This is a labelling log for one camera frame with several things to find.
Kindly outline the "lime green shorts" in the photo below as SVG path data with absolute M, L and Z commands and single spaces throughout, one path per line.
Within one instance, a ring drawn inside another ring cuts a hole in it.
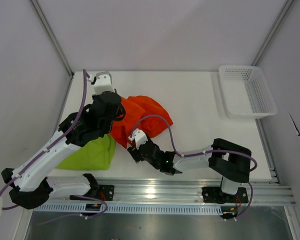
M 116 141 L 110 135 L 91 140 L 84 147 L 70 154 L 55 168 L 75 171 L 108 170 L 113 160 Z

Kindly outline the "orange shorts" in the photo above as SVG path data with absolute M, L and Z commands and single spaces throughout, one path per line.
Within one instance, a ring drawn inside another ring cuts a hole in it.
M 110 135 L 124 148 L 131 143 L 129 136 L 135 128 L 154 138 L 174 124 L 168 112 L 148 96 L 122 97 L 121 104 L 125 109 L 125 117 L 113 123 Z

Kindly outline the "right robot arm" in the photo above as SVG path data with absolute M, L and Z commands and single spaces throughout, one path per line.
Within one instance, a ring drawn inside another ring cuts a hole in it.
M 247 203 L 247 191 L 241 184 L 250 181 L 250 173 L 257 164 L 252 152 L 240 145 L 222 138 L 214 139 L 212 145 L 201 151 L 177 153 L 163 151 L 152 140 L 127 151 L 136 163 L 147 162 L 153 168 L 169 176 L 183 174 L 190 170 L 209 168 L 221 175 L 220 185 L 203 187 L 205 203 Z

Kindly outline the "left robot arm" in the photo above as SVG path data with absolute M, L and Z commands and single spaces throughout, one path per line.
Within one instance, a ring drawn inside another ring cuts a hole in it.
M 18 168 L 1 172 L 11 201 L 24 209 L 35 209 L 49 199 L 93 200 L 99 184 L 91 173 L 77 177 L 49 177 L 49 173 L 71 154 L 112 130 L 126 111 L 121 97 L 113 91 L 92 96 L 92 103 L 81 105 L 78 112 L 65 118 L 52 138 L 32 159 Z

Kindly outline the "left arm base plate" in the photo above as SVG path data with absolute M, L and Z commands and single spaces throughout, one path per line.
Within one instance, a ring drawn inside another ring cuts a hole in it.
M 100 185 L 96 193 L 92 194 L 92 198 L 102 200 L 104 202 L 113 201 L 115 194 L 114 185 Z

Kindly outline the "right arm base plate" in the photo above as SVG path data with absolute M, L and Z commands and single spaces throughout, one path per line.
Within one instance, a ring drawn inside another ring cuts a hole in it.
M 247 190 L 244 187 L 239 187 L 235 195 L 223 193 L 220 187 L 206 186 L 202 188 L 201 195 L 204 203 L 214 204 L 235 204 L 249 202 Z

